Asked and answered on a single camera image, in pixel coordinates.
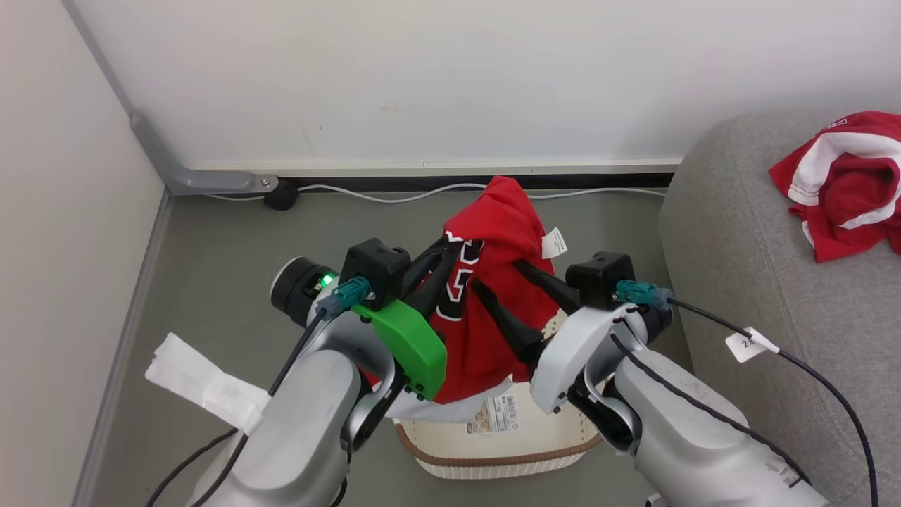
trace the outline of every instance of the black cable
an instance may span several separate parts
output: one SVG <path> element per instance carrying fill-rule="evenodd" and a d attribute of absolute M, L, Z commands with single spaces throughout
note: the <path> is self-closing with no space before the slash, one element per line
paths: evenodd
<path fill-rule="evenodd" d="M 740 431 L 741 433 L 744 433 L 745 435 L 757 440 L 761 444 L 769 447 L 769 450 L 776 453 L 779 457 L 781 457 L 783 460 L 785 460 L 785 462 L 788 464 L 788 466 L 791 466 L 792 468 L 795 469 L 799 478 L 803 479 L 806 483 L 810 484 L 810 478 L 807 477 L 807 475 L 804 473 L 804 470 L 801 469 L 801 467 L 798 465 L 798 463 L 796 463 L 795 460 L 792 459 L 791 456 L 788 455 L 788 453 L 786 453 L 785 451 L 780 449 L 776 444 L 770 442 L 769 440 L 764 438 L 761 434 L 754 431 L 753 429 L 744 427 L 743 425 L 730 419 L 729 417 L 724 416 L 720 412 L 708 407 L 707 405 L 704 405 L 704 403 L 702 403 L 698 400 L 695 400 L 694 398 L 691 397 L 691 395 L 682 391 L 675 385 L 669 383 L 669 381 L 667 379 L 661 377 L 659 374 L 657 374 L 657 372 L 653 371 L 648 365 L 643 363 L 639 358 L 635 357 L 635 354 L 633 354 L 633 352 L 631 350 L 627 349 L 623 345 L 623 343 L 619 341 L 619 338 L 617 338 L 615 334 L 611 333 L 610 337 L 613 339 L 616 347 L 620 349 L 620 352 L 622 352 L 626 357 L 628 357 L 629 360 L 632 361 L 633 364 L 635 364 L 635 366 L 638 367 L 638 369 L 642 370 L 652 380 L 656 381 L 657 383 L 662 384 L 663 387 L 667 388 L 667 390 L 669 390 L 673 394 L 676 394 L 679 398 L 682 398 L 683 400 L 687 401 L 691 406 L 695 407 L 696 409 L 700 409 L 700 410 L 707 412 L 714 419 L 728 424 L 729 426 L 733 427 L 735 430 Z"/>
<path fill-rule="evenodd" d="M 723 320 L 723 319 L 717 317 L 716 315 L 714 315 L 714 314 L 712 314 L 712 313 L 710 313 L 710 312 L 708 312 L 708 311 L 704 311 L 704 310 L 702 310 L 702 309 L 700 309 L 700 308 L 698 308 L 698 307 L 696 307 L 696 306 L 689 305 L 688 303 L 684 303 L 684 302 L 682 302 L 682 301 L 680 301 L 680 300 L 674 300 L 673 298 L 667 298 L 667 302 L 668 302 L 669 304 L 671 304 L 671 305 L 673 305 L 673 306 L 676 306 L 676 307 L 679 307 L 679 308 L 681 308 L 681 309 L 686 309 L 686 310 L 688 310 L 688 311 L 690 311 L 690 312 L 694 312 L 694 313 L 696 313 L 697 315 L 700 315 L 701 317 L 709 318 L 710 320 L 713 320 L 713 322 L 719 324 L 720 326 L 728 327 L 728 328 L 730 328 L 732 331 L 735 331 L 736 333 L 738 333 L 738 334 L 740 334 L 740 335 L 742 335 L 742 336 L 745 336 L 745 337 L 747 337 L 747 338 L 753 337 L 753 336 L 751 336 L 751 333 L 749 333 L 748 331 L 745 331 L 744 329 L 742 329 L 742 328 L 740 328 L 740 327 L 734 325 L 732 322 L 729 322 L 729 321 L 727 321 L 727 320 Z"/>
<path fill-rule="evenodd" d="M 746 336 L 748 338 L 753 338 L 751 333 L 749 333 L 748 331 L 745 331 L 744 329 L 734 325 L 732 322 L 729 322 L 727 320 L 719 318 L 716 315 L 714 315 L 708 311 L 705 311 L 698 307 L 689 305 L 685 302 L 675 300 L 673 298 L 667 298 L 667 301 L 669 302 L 669 304 L 671 304 L 673 306 L 677 306 L 682 309 L 686 309 L 688 311 L 694 312 L 697 315 L 700 315 L 702 317 L 709 318 L 710 320 L 713 320 L 713 322 L 716 322 L 717 324 L 720 324 L 721 326 L 728 327 L 732 331 L 735 331 L 736 333 L 739 333 L 742 336 Z M 860 418 L 858 418 L 857 412 L 854 411 L 854 409 L 851 407 L 851 404 L 848 402 L 848 400 L 844 397 L 844 395 L 842 395 L 841 392 L 839 392 L 839 390 L 834 385 L 832 385 L 832 383 L 830 383 L 828 380 L 826 380 L 825 377 L 823 377 L 819 372 L 817 372 L 815 369 L 810 367 L 807 363 L 794 357 L 793 355 L 782 350 L 781 348 L 779 349 L 778 356 L 789 361 L 791 364 L 794 364 L 798 368 L 801 368 L 802 370 L 804 370 L 805 372 L 810 374 L 810 376 L 814 377 L 827 390 L 829 390 L 829 392 L 831 392 L 833 394 L 835 399 L 838 400 L 839 403 L 842 405 L 842 407 L 845 409 L 845 411 L 848 412 L 848 416 L 851 417 L 851 422 L 854 424 L 854 429 L 857 430 L 857 436 L 858 436 L 858 438 L 860 438 L 860 445 L 863 447 L 863 456 L 867 462 L 867 475 L 869 476 L 870 504 L 873 507 L 878 507 L 879 498 L 878 498 L 878 488 L 877 488 L 877 480 L 876 480 L 877 479 L 877 477 L 876 477 L 876 461 L 873 459 L 873 451 L 869 447 L 869 440 L 867 439 L 867 434 L 863 430 L 863 424 L 860 423 Z M 795 469 L 798 471 L 798 474 L 801 475 L 800 470 L 797 467 L 795 467 Z"/>
<path fill-rule="evenodd" d="M 341 505 L 341 502 L 344 500 L 344 494 L 347 493 L 347 477 L 344 477 L 344 480 L 341 481 L 341 490 L 338 492 L 338 496 L 335 498 L 335 501 L 332 502 L 332 505 L 329 507 L 338 507 Z"/>
<path fill-rule="evenodd" d="M 869 475 L 869 500 L 873 507 L 877 507 L 879 504 L 879 496 L 878 496 L 878 488 L 876 486 L 876 461 L 873 459 L 873 451 L 869 448 L 869 440 L 867 439 L 867 434 L 863 431 L 863 425 L 860 424 L 860 419 L 857 417 L 857 413 L 851 407 L 851 404 L 848 403 L 848 400 L 845 399 L 844 396 L 839 392 L 838 389 L 835 388 L 832 383 L 826 380 L 825 377 L 819 374 L 815 369 L 811 368 L 804 361 L 794 357 L 788 352 L 779 349 L 778 355 L 783 359 L 789 361 L 791 364 L 794 364 L 798 368 L 801 368 L 805 372 L 808 372 L 810 376 L 814 377 L 819 383 L 821 383 L 826 389 L 829 390 L 833 394 L 836 400 L 842 404 L 842 407 L 848 412 L 848 416 L 851 417 L 851 422 L 854 423 L 854 429 L 857 430 L 857 436 L 860 438 L 860 444 L 863 446 L 863 455 L 867 460 L 867 473 Z"/>
<path fill-rule="evenodd" d="M 166 478 L 163 479 L 163 482 L 159 483 L 159 486 L 157 486 L 157 489 L 153 492 L 153 494 L 150 496 L 150 499 L 147 501 L 147 507 L 151 507 L 151 505 L 153 505 L 157 501 L 159 496 L 163 493 L 163 490 L 166 489 L 166 486 L 168 486 L 168 484 L 172 482 L 172 479 L 175 479 L 178 474 L 181 474 L 181 471 L 184 470 L 188 465 L 193 463 L 195 459 L 198 459 L 203 453 L 212 449 L 213 447 L 216 447 L 219 442 L 222 442 L 227 438 L 231 438 L 232 435 L 237 432 L 237 428 L 229 429 L 222 435 L 214 438 L 212 441 L 210 441 L 209 444 L 206 444 L 205 446 L 197 449 L 194 454 L 189 456 L 185 461 L 181 462 L 181 465 L 176 466 L 175 470 L 170 472 L 169 475 L 167 475 Z"/>
<path fill-rule="evenodd" d="M 294 350 L 291 351 L 291 355 L 288 357 L 287 361 L 285 361 L 285 364 L 282 366 L 281 371 L 278 372 L 278 376 L 276 377 L 276 380 L 272 383 L 272 386 L 269 387 L 269 391 L 268 391 L 269 396 L 274 396 L 276 391 L 278 391 L 278 388 L 281 387 L 282 382 L 285 381 L 285 377 L 287 377 L 287 373 L 291 370 L 291 366 L 294 365 L 294 361 L 297 360 L 297 357 L 300 355 L 300 352 L 304 349 L 306 342 L 309 341 L 310 336 L 313 335 L 313 331 L 316 329 L 316 326 L 319 325 L 319 323 L 322 321 L 322 319 L 323 319 L 323 313 L 322 312 L 317 313 L 316 316 L 313 317 L 313 320 L 306 326 L 306 330 L 304 330 L 304 334 L 300 336 L 299 340 L 297 340 L 297 345 L 294 346 Z M 163 490 L 166 489 L 166 486 L 172 482 L 172 479 L 175 479 L 176 475 L 178 475 L 182 470 L 184 470 L 185 467 L 190 465 L 192 461 L 197 459 L 204 452 L 213 448 L 219 442 L 225 440 L 228 437 L 231 437 L 232 435 L 234 435 L 237 432 L 238 432 L 238 429 L 230 429 L 224 435 L 221 435 L 221 436 L 217 437 L 215 440 L 213 440 L 213 442 L 210 442 L 205 447 L 198 449 L 193 455 L 191 455 L 188 459 L 186 459 L 180 465 L 178 465 L 175 468 L 175 470 L 173 470 L 165 479 L 163 479 L 163 482 L 160 483 L 159 486 L 157 486 L 156 491 L 153 492 L 153 495 L 147 501 L 146 507 L 152 507 L 152 505 L 157 501 L 159 496 L 163 493 Z M 200 498 L 198 498 L 196 502 L 191 504 L 191 507 L 200 507 L 201 505 L 206 503 L 206 501 L 209 500 L 210 497 L 212 497 L 214 493 L 216 493 L 216 490 L 219 489 L 219 486 L 221 486 L 225 482 L 225 479 L 228 478 L 228 474 L 230 474 L 232 472 L 232 469 L 234 468 L 234 464 L 238 461 L 238 457 L 241 455 L 241 452 L 244 450 L 244 446 L 247 445 L 247 440 L 249 438 L 250 437 L 248 437 L 247 435 L 241 435 L 241 439 L 238 440 L 238 445 L 234 448 L 234 451 L 232 451 L 232 455 L 229 457 L 228 462 L 225 463 L 225 467 L 223 468 L 223 471 L 216 477 L 216 480 L 213 481 L 213 484 L 211 484 L 210 487 L 207 488 L 206 493 L 204 493 Z"/>

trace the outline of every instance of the gray sofa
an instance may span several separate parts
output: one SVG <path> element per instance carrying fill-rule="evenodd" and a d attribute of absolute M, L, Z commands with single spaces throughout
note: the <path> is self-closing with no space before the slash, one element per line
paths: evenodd
<path fill-rule="evenodd" d="M 679 166 L 660 237 L 679 299 L 755 327 L 848 398 L 875 454 L 880 502 L 901 505 L 901 255 L 884 242 L 816 264 L 768 175 L 821 128 L 859 110 L 795 109 L 720 124 Z M 857 433 L 832 395 L 772 354 L 738 364 L 723 342 L 728 330 L 682 318 L 696 375 L 784 448 L 834 505 L 869 505 Z"/>

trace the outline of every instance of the barcode label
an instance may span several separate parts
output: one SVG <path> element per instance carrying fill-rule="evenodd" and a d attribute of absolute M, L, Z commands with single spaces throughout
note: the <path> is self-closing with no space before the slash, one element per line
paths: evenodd
<path fill-rule="evenodd" d="M 489 398 L 482 404 L 475 420 L 466 423 L 466 432 L 470 435 L 516 429 L 519 429 L 519 416 L 516 414 L 516 399 L 513 394 Z"/>

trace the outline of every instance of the gray floor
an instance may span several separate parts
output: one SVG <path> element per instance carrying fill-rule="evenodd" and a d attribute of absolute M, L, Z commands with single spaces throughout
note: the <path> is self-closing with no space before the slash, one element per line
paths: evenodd
<path fill-rule="evenodd" d="M 390 206 L 343 195 L 306 195 L 287 212 L 264 208 L 258 201 L 172 199 L 91 504 L 143 505 L 173 466 L 227 429 L 205 411 L 143 378 L 154 349 L 169 331 L 226 372 L 269 385 L 300 333 L 268 302 L 272 277 L 288 259 L 305 254 L 340 269 L 347 248 L 372 236 L 419 252 L 441 233 L 443 222 L 476 195 L 446 193 Z M 535 206 L 545 228 L 558 226 L 569 245 L 569 251 L 554 262 L 558 274 L 595 251 L 607 250 L 629 254 L 640 280 L 669 286 L 657 237 L 660 199 L 601 194 L 536 201 Z M 678 321 L 654 348 L 689 367 Z M 189 467 L 157 505 L 184 505 L 211 456 Z M 437 479 L 402 448 L 390 424 L 379 427 L 351 468 L 345 507 L 638 507 L 651 493 L 632 470 L 631 460 L 615 456 L 603 445 L 573 466 L 529 478 Z"/>

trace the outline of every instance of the white label tag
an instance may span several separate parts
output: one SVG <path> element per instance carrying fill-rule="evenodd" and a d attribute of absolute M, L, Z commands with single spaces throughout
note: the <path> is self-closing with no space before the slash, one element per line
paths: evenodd
<path fill-rule="evenodd" d="M 810 226 L 807 224 L 807 221 L 801 222 L 801 232 L 804 233 L 804 237 L 807 238 L 807 241 L 811 246 L 815 248 L 814 245 L 814 237 L 810 235 Z"/>
<path fill-rule="evenodd" d="M 516 414 L 516 400 L 513 394 L 502 394 L 488 398 L 473 422 L 466 423 L 466 432 L 470 435 L 482 433 L 500 433 L 519 429 L 519 416 Z"/>
<path fill-rule="evenodd" d="M 729 350 L 733 352 L 735 359 L 738 359 L 739 363 L 744 363 L 753 356 L 767 350 L 778 354 L 779 347 L 773 345 L 772 342 L 758 333 L 753 327 L 746 327 L 745 331 L 751 333 L 752 337 L 748 338 L 745 335 L 735 333 L 726 338 L 726 345 L 729 346 Z"/>
<path fill-rule="evenodd" d="M 557 227 L 554 227 L 552 231 L 542 238 L 542 259 L 553 259 L 567 250 L 566 242 L 563 241 L 563 235 Z"/>

